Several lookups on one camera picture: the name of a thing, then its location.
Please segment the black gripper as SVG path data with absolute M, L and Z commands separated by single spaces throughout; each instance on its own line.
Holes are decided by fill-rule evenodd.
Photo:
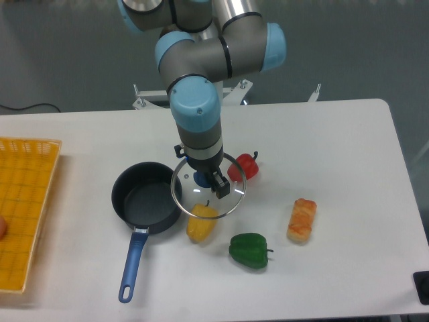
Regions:
M 224 158 L 223 147 L 221 147 L 216 154 L 210 157 L 204 156 L 203 158 L 195 158 L 185 152 L 183 144 L 174 146 L 176 157 L 184 159 L 192 169 L 205 173 L 207 182 L 210 185 L 212 192 L 216 195 L 217 199 L 222 199 L 230 194 L 230 183 L 226 177 L 219 170 L 219 166 Z

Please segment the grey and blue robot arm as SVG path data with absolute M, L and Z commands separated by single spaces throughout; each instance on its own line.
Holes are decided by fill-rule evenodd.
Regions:
M 137 30 L 163 29 L 154 54 L 182 142 L 177 154 L 218 198 L 227 196 L 216 85 L 281 66 L 282 28 L 267 23 L 254 1 L 120 1 L 118 6 Z

